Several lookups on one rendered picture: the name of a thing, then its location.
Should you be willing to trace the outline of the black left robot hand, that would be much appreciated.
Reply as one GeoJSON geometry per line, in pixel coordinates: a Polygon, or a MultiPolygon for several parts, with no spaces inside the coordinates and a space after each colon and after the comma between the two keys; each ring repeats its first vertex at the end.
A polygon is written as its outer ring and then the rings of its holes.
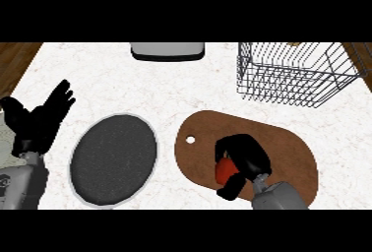
{"type": "Polygon", "coordinates": [[[53,89],[45,103],[29,111],[10,96],[0,99],[4,110],[4,122],[14,133],[11,155],[26,152],[44,155],[50,149],[60,122],[66,116],[75,98],[69,82],[61,80],[53,89]]]}

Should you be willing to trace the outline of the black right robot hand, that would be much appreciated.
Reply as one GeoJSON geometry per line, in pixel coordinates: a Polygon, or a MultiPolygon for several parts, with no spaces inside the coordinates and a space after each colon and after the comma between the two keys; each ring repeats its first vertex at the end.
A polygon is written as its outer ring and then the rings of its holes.
{"type": "Polygon", "coordinates": [[[218,196],[233,201],[245,186],[259,174],[271,174],[270,159],[258,142],[247,134],[236,134],[222,137],[215,142],[215,164],[221,158],[230,158],[237,173],[216,190],[218,196]]]}

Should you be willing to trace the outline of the brown wooden cutting board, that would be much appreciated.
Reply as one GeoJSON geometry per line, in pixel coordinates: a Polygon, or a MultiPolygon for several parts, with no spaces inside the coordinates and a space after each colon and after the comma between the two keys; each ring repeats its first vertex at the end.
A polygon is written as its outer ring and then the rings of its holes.
{"type": "Polygon", "coordinates": [[[247,134],[270,159],[267,183],[286,181],[309,205],[318,191],[318,172],[311,150],[302,139],[286,129],[212,110],[193,113],[178,129],[174,155],[178,168],[197,185],[216,190],[215,142],[221,137],[247,134]]]}

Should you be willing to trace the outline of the pale grey appliance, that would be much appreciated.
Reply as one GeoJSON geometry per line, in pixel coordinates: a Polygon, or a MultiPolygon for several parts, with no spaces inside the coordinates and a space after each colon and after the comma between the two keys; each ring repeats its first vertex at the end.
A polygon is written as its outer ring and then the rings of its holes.
{"type": "Polygon", "coordinates": [[[181,62],[199,60],[205,55],[203,42],[131,42],[135,60],[181,62]]]}

